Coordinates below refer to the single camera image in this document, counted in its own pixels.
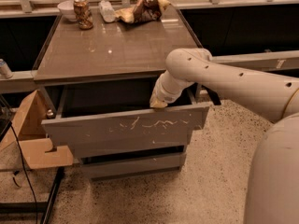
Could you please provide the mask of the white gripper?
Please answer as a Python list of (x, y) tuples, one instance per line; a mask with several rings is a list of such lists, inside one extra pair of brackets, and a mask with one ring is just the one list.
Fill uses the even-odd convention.
[(184, 87), (173, 78), (159, 77), (149, 99), (151, 108), (166, 108), (181, 95)]

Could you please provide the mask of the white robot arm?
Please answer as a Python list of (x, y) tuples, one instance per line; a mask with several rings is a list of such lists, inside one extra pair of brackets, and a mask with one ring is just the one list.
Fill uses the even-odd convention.
[(213, 63), (207, 49), (175, 49), (165, 66), (150, 106), (198, 83), (273, 123), (252, 159), (244, 224), (299, 224), (299, 79)]

